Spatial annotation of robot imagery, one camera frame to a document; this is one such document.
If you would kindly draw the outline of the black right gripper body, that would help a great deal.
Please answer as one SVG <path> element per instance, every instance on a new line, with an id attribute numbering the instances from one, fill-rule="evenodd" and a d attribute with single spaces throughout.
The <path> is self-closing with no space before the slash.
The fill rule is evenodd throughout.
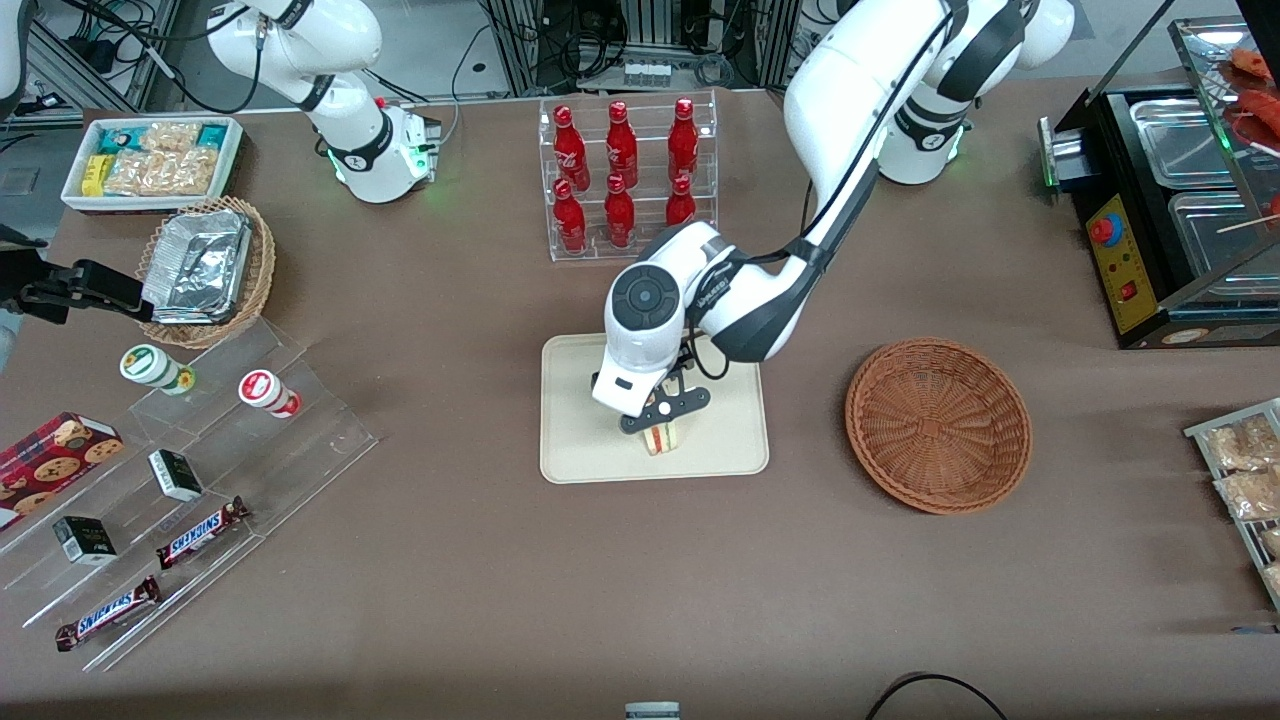
<path id="1" fill-rule="evenodd" d="M 59 266 L 37 250 L 1 252 L 1 309 L 65 324 L 78 266 Z"/>

